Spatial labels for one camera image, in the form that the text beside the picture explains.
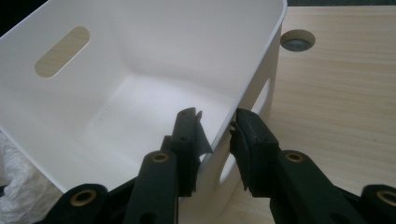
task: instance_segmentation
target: wooden table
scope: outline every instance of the wooden table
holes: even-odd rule
[[[396,187],[396,7],[290,7],[283,32],[312,49],[280,49],[268,121],[283,149],[310,156],[334,185]],[[269,200],[234,192],[213,223],[274,223]]]

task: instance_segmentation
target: light wood surface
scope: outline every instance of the light wood surface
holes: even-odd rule
[[[280,50],[268,125],[283,149],[310,156],[334,185],[396,187],[396,7],[290,7],[282,33],[315,46]],[[240,184],[213,223],[274,223],[269,200]]]

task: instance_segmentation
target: white plastic bin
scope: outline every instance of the white plastic bin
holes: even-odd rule
[[[203,161],[197,192],[181,202],[180,222],[206,222],[240,178],[234,162],[223,169],[235,109],[269,112],[286,7],[49,0],[0,38],[0,129],[61,191],[83,183],[112,190],[160,148],[178,111],[196,107],[215,153]],[[52,49],[71,31],[86,43],[72,36]],[[51,50],[55,61],[44,57]]]

